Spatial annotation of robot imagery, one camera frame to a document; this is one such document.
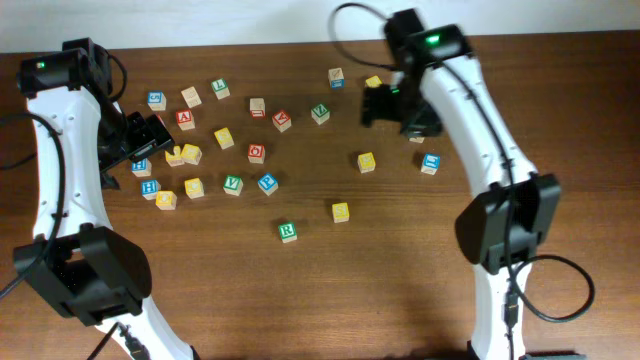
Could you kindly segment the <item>green Z letter block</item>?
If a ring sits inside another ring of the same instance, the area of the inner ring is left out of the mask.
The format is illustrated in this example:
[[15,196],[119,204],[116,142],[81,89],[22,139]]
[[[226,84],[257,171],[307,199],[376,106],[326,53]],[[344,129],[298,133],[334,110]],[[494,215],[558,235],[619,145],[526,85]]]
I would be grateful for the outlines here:
[[330,118],[330,110],[325,104],[320,103],[311,109],[311,116],[318,125],[322,125]]

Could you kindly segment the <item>yellow E letter block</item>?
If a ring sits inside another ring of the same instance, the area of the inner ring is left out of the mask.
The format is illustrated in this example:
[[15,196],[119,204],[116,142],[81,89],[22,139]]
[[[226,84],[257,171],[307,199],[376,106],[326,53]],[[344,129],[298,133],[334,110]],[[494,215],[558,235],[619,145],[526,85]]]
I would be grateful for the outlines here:
[[357,157],[359,171],[364,174],[372,172],[376,168],[376,161],[372,152],[359,154]]

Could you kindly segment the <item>yellow S letter block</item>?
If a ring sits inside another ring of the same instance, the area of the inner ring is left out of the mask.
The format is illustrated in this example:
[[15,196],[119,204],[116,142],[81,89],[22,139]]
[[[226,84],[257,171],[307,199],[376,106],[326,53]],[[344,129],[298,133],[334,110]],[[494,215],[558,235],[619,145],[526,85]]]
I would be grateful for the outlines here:
[[331,207],[333,221],[335,223],[347,222],[350,219],[350,212],[347,202],[335,203]]

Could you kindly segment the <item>green R letter block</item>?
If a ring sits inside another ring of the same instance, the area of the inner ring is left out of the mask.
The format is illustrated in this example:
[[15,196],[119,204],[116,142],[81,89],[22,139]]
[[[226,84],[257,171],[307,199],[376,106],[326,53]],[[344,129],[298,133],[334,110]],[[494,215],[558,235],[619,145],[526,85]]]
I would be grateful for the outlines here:
[[278,226],[280,239],[283,243],[289,243],[298,239],[297,230],[293,222],[286,222]]

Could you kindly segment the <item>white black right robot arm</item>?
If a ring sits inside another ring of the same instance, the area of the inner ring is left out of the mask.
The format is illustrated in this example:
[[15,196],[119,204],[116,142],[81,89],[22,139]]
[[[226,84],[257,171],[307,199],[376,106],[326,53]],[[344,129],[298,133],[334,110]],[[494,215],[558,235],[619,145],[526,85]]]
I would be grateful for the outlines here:
[[524,294],[561,187],[541,175],[511,136],[472,47],[455,24],[427,29],[413,9],[386,18],[393,80],[366,89],[365,126],[400,123],[407,137],[447,133],[463,164],[472,200],[454,225],[475,279],[472,359],[525,359]]

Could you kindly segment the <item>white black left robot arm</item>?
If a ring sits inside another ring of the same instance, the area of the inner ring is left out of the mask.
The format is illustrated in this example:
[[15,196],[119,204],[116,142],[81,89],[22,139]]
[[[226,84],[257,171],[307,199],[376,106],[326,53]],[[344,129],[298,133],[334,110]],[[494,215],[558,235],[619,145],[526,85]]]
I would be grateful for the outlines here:
[[116,65],[88,38],[20,65],[18,88],[36,135],[39,203],[32,243],[13,252],[17,281],[133,359],[193,359],[196,350],[152,298],[144,251],[114,231],[105,210],[104,191],[117,187],[113,167],[174,143],[158,116],[120,109]]

